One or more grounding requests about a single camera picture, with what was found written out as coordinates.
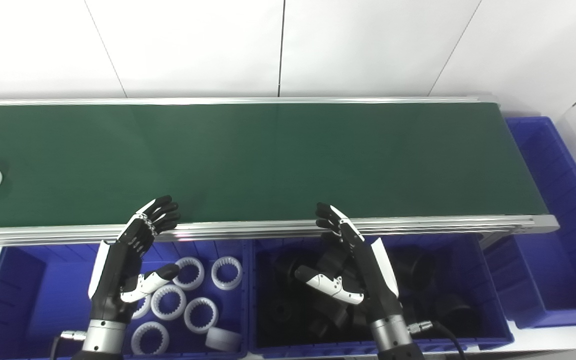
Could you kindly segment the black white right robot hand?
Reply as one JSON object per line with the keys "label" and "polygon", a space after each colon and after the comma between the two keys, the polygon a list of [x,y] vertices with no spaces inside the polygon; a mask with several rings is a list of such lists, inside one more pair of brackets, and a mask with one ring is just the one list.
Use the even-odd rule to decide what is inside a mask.
{"label": "black white right robot hand", "polygon": [[398,283],[381,238],[367,241],[355,224],[329,203],[317,203],[315,214],[317,227],[327,230],[322,236],[341,244],[354,261],[359,289],[347,289],[342,276],[327,275],[306,265],[297,267],[295,278],[349,305],[364,304],[369,322],[402,321]]}

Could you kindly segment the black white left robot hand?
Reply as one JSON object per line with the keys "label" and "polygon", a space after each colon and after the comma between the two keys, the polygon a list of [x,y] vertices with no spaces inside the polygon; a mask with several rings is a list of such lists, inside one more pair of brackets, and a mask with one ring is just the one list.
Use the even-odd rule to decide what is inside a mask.
{"label": "black white left robot hand", "polygon": [[135,289],[143,256],[153,246],[155,237],[176,228],[181,218],[178,209],[178,203],[167,194],[146,203],[126,222],[103,262],[91,297],[92,321],[131,322],[137,306],[122,300],[121,294]]}

